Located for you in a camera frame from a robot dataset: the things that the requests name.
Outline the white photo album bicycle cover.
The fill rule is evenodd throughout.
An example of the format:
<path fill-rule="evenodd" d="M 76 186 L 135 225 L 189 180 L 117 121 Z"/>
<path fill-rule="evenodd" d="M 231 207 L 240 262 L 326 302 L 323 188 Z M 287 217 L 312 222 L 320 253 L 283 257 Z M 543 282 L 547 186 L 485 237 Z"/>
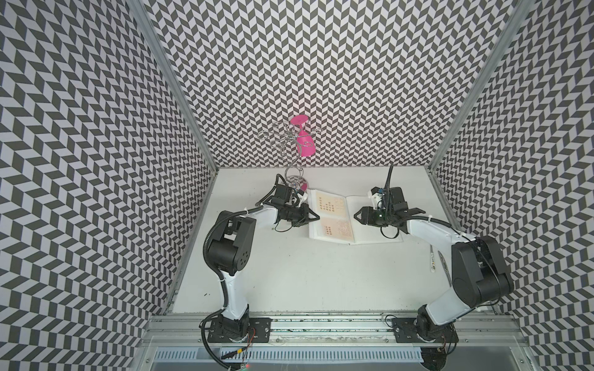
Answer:
<path fill-rule="evenodd" d="M 362 207 L 371 207 L 372 202 L 367 196 L 348 196 L 346 198 L 348 214 L 345 218 L 335 218 L 327 216 L 316 209 L 315 195 L 316 190 L 308 191 L 308 204 L 309 208 L 320 216 L 320 220 L 309 224 L 309 238 L 317 241 L 325 241 L 329 243 L 336 243 L 329 241 L 328 239 L 321 236 L 321 225 L 320 221 L 325 218 L 344 219 L 351 223 L 351 228 L 354 233 L 355 242 L 348 245 L 365 245 L 365 244 L 388 244 L 391 242 L 401 243 L 404 241 L 403 234 L 399 233 L 396 238 L 388 239 L 388 237 L 394 236 L 398 231 L 394 227 L 387 227 L 384 230 L 385 236 L 381 234 L 379 227 L 372 227 L 368 225 L 362 225 L 354 219 L 354 213 L 360 210 Z"/>

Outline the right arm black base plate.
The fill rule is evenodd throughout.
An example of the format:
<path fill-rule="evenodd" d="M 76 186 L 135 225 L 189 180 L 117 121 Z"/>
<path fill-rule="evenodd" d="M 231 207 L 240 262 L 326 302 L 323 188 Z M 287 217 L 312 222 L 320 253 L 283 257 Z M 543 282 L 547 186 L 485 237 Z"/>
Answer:
<path fill-rule="evenodd" d="M 438 326 L 423 318 L 393 318 L 391 326 L 397 343 L 443 345 L 459 342 L 453 322 Z"/>

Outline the pale pink card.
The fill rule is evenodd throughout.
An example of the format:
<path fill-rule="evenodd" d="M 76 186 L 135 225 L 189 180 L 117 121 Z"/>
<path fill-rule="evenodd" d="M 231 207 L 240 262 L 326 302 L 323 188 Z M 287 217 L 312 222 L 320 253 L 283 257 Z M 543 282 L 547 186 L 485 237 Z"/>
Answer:
<path fill-rule="evenodd" d="M 351 223 L 344 219 L 325 218 L 320 221 L 321 236 L 341 244 L 355 242 Z"/>

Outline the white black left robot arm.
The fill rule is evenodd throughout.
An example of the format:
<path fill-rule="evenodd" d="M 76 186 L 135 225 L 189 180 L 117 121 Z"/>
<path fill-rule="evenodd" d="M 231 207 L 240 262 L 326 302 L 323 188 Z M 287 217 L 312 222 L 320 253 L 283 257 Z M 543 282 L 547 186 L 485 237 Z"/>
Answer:
<path fill-rule="evenodd" d="M 203 259 L 217 275 L 223 293 L 222 309 L 205 319 L 202 330 L 213 343 L 242 343 L 263 337 L 270 319 L 250 320 L 250 309 L 241 281 L 258 228 L 303 227 L 320 219 L 307 202 L 308 183 L 301 176 L 275 177 L 275 185 L 255 206 L 237 212 L 224 210 L 210 228 L 203 244 Z"/>

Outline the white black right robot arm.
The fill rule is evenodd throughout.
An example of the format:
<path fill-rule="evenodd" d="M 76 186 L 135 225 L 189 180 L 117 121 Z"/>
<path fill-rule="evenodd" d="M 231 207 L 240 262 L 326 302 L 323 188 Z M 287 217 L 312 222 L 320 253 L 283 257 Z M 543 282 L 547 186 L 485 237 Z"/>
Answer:
<path fill-rule="evenodd" d="M 370 191 L 372 204 L 354 213 L 359 224 L 384 229 L 394 227 L 425 241 L 437 253 L 446 252 L 445 275 L 449 285 L 436 300 L 422 305 L 413 319 L 393 320 L 398 342 L 408 332 L 413 343 L 454 343 L 454 323 L 483 305 L 494 305 L 514 291 L 510 268 L 501 245 L 492 237 L 477 237 L 457 230 L 424 210 L 411 208 L 401 188 L 388 177 Z"/>

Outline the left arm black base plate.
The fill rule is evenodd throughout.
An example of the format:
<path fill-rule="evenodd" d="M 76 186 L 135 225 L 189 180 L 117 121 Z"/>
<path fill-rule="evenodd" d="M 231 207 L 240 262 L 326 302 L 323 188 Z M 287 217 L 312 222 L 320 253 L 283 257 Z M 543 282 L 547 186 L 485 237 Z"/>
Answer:
<path fill-rule="evenodd" d="M 268 343 L 272 330 L 271 318 L 230 320 L 218 316 L 210 323 L 209 343 Z"/>

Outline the beige calendar card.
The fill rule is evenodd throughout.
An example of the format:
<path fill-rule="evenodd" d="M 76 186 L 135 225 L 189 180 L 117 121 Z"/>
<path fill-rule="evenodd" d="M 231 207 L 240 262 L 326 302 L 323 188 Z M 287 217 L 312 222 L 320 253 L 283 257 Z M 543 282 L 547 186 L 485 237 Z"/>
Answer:
<path fill-rule="evenodd" d="M 347 200 L 343 196 L 317 190 L 315 195 L 316 209 L 320 213 L 335 218 L 345 218 L 348 214 Z"/>

